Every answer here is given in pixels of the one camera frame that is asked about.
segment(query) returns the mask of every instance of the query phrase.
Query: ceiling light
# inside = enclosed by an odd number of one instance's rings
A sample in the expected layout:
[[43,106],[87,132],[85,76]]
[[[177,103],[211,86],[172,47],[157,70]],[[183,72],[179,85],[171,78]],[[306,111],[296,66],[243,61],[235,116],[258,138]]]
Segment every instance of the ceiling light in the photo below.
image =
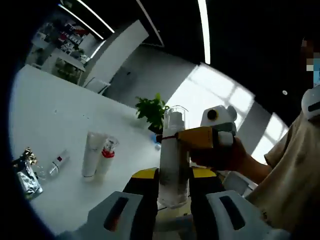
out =
[[61,4],[58,4],[58,6],[64,10],[66,10],[68,13],[70,13],[72,16],[74,16],[76,19],[78,19],[80,22],[82,22],[86,27],[88,27],[92,32],[94,32],[99,38],[102,40],[104,39],[99,33],[97,33],[95,30],[93,30],[88,24],[86,24],[84,21],[82,21],[78,16],[76,16],[73,12],[71,12],[69,9],[65,8]]
[[210,34],[206,0],[198,0],[198,4],[202,24],[204,61],[206,64],[210,64]]
[[99,51],[99,49],[102,47],[103,44],[105,44],[106,40],[104,40],[102,43],[100,43],[100,45],[96,48],[96,50],[94,50],[94,52],[91,55],[91,59],[96,55],[96,53]]
[[146,19],[149,21],[152,29],[153,29],[154,32],[155,32],[155,35],[158,37],[158,39],[159,39],[159,41],[160,41],[160,43],[161,43],[161,45],[162,45],[161,47],[164,47],[164,46],[165,46],[165,45],[164,45],[164,42],[162,41],[162,38],[160,37],[160,34],[159,34],[160,31],[156,29],[156,26],[155,26],[154,23],[152,22],[149,14],[147,13],[145,7],[142,5],[141,1],[140,1],[140,0],[136,0],[136,2],[138,3],[139,7],[141,8],[142,12],[144,13]]
[[88,9],[93,15],[96,16],[97,19],[99,19],[113,34],[115,33],[115,31],[105,22],[103,21],[103,19],[101,17],[98,16],[98,14],[96,14],[87,4],[85,4],[83,1],[81,0],[77,0],[81,5],[83,5],[86,9]]

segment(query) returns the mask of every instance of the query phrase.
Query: bright window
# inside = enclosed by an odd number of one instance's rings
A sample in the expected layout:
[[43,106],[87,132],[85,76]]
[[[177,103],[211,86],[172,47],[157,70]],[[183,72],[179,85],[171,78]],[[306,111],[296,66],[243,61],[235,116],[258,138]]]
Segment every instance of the bright window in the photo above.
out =
[[274,144],[266,136],[263,136],[251,156],[259,163],[267,165],[265,154],[273,147]]
[[253,94],[236,81],[213,68],[200,65],[195,67],[166,104],[170,107],[181,105],[188,110],[189,128],[200,126],[204,110],[218,105],[225,107],[233,105],[237,111],[234,123],[238,130],[253,99]]
[[274,140],[279,141],[284,131],[284,123],[276,115],[272,114],[270,121],[265,129],[265,132]]
[[253,95],[241,86],[238,86],[230,98],[230,103],[240,111],[247,113],[254,101]]

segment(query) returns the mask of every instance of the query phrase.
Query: crumpled foil packet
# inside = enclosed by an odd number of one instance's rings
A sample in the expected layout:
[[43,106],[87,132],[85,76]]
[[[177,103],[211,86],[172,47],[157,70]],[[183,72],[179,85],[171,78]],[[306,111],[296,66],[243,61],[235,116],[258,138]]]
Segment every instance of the crumpled foil packet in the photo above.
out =
[[32,170],[32,165],[38,162],[37,157],[28,147],[23,154],[12,162],[13,169],[18,175],[24,195],[28,200],[34,199],[43,192],[37,176]]

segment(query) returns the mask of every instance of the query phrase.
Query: transparent bottle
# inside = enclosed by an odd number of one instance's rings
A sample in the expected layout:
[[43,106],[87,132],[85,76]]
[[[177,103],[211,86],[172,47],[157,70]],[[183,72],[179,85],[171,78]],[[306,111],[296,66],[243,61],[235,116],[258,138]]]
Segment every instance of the transparent bottle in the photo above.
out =
[[61,170],[61,167],[70,159],[69,152],[64,150],[61,154],[59,154],[51,163],[48,175],[50,177],[56,177]]
[[189,153],[175,138],[177,132],[187,128],[186,113],[181,106],[164,113],[158,201],[172,209],[181,207],[188,199]]

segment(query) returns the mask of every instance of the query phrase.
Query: black ceiling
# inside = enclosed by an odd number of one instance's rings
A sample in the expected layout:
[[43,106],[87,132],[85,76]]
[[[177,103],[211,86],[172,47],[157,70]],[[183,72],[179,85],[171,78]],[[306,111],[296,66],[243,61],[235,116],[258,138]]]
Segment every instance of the black ceiling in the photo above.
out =
[[[111,32],[76,0],[72,11],[104,38]],[[83,0],[115,31],[140,19],[145,43],[161,45],[136,0]],[[140,0],[163,40],[158,49],[198,64],[205,61],[198,0]],[[256,95],[269,112],[290,124],[300,112],[312,73],[301,71],[301,43],[319,30],[319,8],[292,1],[206,0],[210,66]]]

